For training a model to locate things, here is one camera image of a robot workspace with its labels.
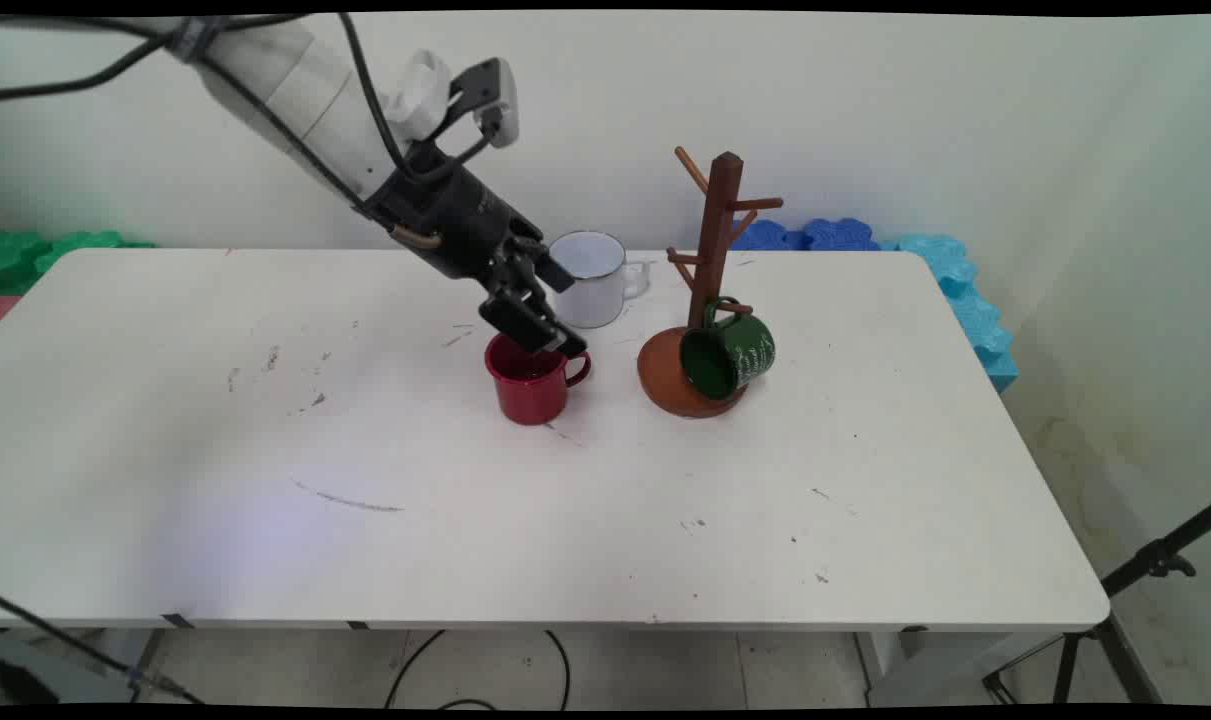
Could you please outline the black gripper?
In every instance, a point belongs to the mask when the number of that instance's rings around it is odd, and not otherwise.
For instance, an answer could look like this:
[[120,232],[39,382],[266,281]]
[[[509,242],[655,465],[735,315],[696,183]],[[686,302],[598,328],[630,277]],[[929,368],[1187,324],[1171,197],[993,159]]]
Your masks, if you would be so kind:
[[540,229],[471,169],[458,167],[427,184],[394,169],[363,201],[363,213],[388,231],[440,240],[431,249],[411,250],[446,277],[484,283],[489,296],[480,315],[528,355],[586,355],[587,342],[558,319],[544,292],[545,284],[569,290],[576,278],[551,257]]

